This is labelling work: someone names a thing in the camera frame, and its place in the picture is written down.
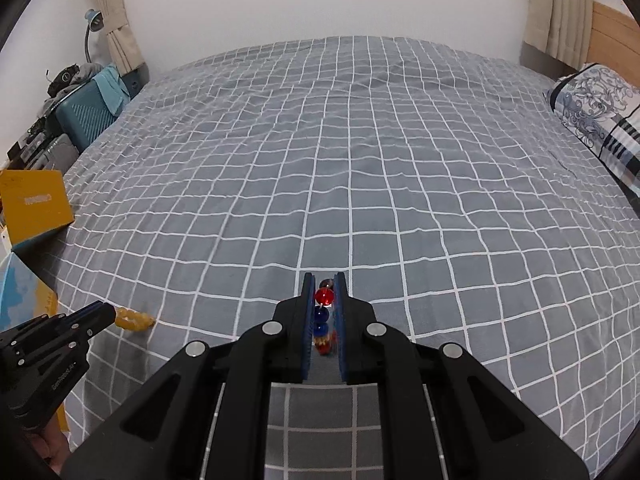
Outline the person's left hand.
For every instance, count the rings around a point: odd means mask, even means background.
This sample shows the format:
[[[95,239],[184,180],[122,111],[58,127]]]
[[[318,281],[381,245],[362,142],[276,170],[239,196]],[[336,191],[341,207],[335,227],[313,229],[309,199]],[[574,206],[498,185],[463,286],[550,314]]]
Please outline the person's left hand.
[[[66,434],[61,429],[58,415],[54,414],[37,431],[24,431],[24,437],[39,457],[55,473],[60,474],[66,460],[70,457],[70,445]]]

